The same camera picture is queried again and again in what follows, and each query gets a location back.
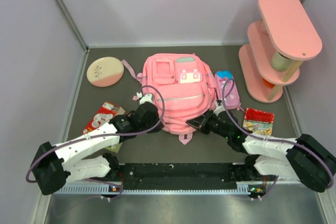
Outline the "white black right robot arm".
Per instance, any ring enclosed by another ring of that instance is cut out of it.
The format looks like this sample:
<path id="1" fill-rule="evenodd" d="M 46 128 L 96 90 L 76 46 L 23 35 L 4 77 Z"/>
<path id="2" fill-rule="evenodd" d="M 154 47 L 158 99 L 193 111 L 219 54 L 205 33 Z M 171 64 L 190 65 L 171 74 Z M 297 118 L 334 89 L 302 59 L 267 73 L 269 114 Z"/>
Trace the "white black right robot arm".
<path id="1" fill-rule="evenodd" d="M 319 193 L 334 185 L 335 156 L 309 134 L 276 138 L 253 133 L 242 128 L 229 111 L 208 110 L 187 124 L 203 134 L 215 133 L 227 139 L 233 150 L 255 158 L 245 166 L 252 180 L 262 175 L 295 179 Z"/>

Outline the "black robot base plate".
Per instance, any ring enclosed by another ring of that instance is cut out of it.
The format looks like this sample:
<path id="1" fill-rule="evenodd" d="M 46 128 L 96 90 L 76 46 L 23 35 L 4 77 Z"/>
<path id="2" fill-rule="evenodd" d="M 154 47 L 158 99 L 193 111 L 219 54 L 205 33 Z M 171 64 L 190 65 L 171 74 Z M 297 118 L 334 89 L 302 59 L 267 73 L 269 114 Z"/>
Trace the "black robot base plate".
<path id="1" fill-rule="evenodd" d="M 236 189 L 237 182 L 270 183 L 251 166 L 232 163 L 126 163 L 93 180 L 123 184 L 126 190 Z"/>

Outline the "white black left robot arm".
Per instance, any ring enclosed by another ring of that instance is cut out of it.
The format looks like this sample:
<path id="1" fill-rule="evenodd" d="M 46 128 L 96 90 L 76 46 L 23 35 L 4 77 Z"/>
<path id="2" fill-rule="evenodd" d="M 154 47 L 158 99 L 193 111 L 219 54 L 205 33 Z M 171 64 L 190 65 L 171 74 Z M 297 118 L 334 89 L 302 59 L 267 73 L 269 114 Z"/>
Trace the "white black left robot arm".
<path id="1" fill-rule="evenodd" d="M 115 158 L 104 155 L 87 159 L 87 156 L 138 135 L 158 132 L 162 127 L 157 107 L 144 102 L 136 110 L 114 116 L 99 128 L 71 141 L 56 145 L 43 143 L 28 172 L 33 174 L 34 182 L 44 196 L 77 180 L 93 177 L 114 180 L 119 174 Z"/>

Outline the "red thick paperback book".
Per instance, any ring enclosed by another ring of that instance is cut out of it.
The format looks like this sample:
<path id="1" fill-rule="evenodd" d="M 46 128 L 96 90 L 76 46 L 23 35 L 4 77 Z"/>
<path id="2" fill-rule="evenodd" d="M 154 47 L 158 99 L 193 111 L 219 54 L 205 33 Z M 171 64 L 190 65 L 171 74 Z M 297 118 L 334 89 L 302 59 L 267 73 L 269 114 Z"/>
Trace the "red thick paperback book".
<path id="1" fill-rule="evenodd" d="M 95 113 L 82 133 L 87 134 L 93 130 L 96 130 L 105 123 L 108 123 L 113 117 L 124 113 L 125 110 L 122 107 L 106 101 Z"/>

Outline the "pink student backpack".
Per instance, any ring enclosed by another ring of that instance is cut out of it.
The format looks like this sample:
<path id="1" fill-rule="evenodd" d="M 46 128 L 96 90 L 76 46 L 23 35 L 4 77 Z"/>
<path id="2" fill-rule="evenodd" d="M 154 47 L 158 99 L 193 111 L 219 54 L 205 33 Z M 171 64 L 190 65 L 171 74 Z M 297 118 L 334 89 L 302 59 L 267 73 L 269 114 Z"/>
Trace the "pink student backpack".
<path id="1" fill-rule="evenodd" d="M 186 122 L 215 108 L 216 82 L 209 65 L 195 54 L 152 55 L 139 74 L 126 60 L 122 64 L 140 82 L 142 93 L 152 95 L 163 130 L 187 144 L 195 129 Z"/>

